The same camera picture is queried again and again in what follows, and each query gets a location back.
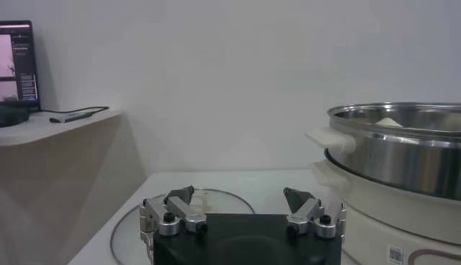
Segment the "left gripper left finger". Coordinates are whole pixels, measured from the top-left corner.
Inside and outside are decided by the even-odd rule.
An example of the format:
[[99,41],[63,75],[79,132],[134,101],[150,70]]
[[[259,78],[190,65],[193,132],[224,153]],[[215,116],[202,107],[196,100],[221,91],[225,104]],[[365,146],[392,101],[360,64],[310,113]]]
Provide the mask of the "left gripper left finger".
[[143,199],[139,206],[140,231],[157,231],[162,236],[175,236],[180,223],[186,231],[198,235],[208,231],[207,216],[190,206],[195,188],[188,186],[171,190],[162,201]]

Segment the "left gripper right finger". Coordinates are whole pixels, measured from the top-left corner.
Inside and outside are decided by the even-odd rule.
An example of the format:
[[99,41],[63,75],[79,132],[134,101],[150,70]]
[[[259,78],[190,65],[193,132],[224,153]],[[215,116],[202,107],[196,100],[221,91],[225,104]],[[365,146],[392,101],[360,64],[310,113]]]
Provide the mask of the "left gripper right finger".
[[283,194],[291,213],[286,217],[289,238],[297,238],[313,230],[319,238],[345,238],[346,207],[342,202],[333,214],[325,212],[322,201],[310,192],[285,187]]

